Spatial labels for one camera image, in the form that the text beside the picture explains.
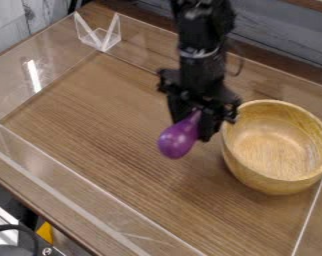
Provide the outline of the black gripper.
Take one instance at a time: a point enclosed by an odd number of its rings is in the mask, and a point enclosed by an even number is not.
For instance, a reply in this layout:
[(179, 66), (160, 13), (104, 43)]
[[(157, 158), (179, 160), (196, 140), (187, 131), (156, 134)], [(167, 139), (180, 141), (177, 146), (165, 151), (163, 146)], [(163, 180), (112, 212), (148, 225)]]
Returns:
[(167, 95), (172, 122), (185, 119), (195, 108), (203, 109), (199, 140), (208, 142), (223, 122), (236, 123), (242, 100), (225, 85), (227, 56), (215, 51), (205, 56), (180, 53), (177, 69), (160, 69), (159, 91)]

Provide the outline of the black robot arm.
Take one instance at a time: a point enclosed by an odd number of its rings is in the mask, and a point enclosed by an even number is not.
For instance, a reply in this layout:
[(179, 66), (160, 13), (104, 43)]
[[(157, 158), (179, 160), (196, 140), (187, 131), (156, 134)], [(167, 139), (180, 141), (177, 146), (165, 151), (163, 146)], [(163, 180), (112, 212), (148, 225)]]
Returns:
[(177, 27), (179, 67), (157, 71), (172, 121), (200, 112), (197, 139), (211, 140), (235, 122), (240, 96), (227, 87), (228, 34), (236, 14), (229, 0), (169, 0)]

